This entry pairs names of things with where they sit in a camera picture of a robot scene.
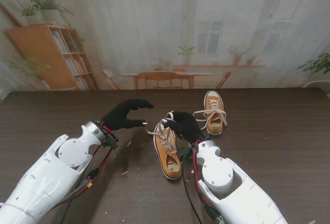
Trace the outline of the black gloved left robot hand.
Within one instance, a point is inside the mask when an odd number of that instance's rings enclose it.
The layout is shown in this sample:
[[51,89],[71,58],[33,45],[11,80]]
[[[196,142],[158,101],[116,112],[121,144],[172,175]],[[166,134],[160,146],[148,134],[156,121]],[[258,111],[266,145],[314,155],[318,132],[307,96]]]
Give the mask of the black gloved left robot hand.
[[128,119],[127,115],[131,110],[138,110],[139,108],[152,109],[154,107],[149,101],[145,99],[129,99],[116,105],[104,117],[101,118],[101,125],[111,131],[119,129],[130,129],[136,127],[143,127],[147,125],[144,119]]

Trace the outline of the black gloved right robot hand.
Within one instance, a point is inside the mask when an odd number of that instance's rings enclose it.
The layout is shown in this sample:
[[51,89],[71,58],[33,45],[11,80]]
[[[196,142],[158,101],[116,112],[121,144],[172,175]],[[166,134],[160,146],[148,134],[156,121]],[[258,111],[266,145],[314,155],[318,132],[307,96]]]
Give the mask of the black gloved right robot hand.
[[206,138],[191,113],[172,111],[168,113],[166,118],[161,120],[161,123],[165,128],[174,131],[180,139],[190,144],[195,144],[197,140]]

